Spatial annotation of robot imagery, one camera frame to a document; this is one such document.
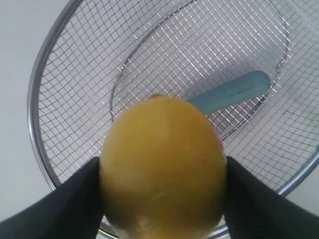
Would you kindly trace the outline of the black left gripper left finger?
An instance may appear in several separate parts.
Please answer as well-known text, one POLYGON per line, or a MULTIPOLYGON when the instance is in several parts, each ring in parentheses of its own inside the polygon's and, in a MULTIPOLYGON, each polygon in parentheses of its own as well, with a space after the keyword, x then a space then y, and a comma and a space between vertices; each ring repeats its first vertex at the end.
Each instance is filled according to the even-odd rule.
POLYGON ((37 203, 0 224, 2 239, 94 239, 102 220, 99 158, 37 203))

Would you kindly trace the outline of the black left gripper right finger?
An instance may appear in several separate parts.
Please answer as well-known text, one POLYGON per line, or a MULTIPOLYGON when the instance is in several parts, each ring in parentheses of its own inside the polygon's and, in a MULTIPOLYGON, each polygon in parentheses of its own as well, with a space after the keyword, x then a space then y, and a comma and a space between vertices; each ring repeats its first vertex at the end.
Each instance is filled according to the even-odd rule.
POLYGON ((224 218, 232 239, 317 239, 319 218, 227 157, 224 218))

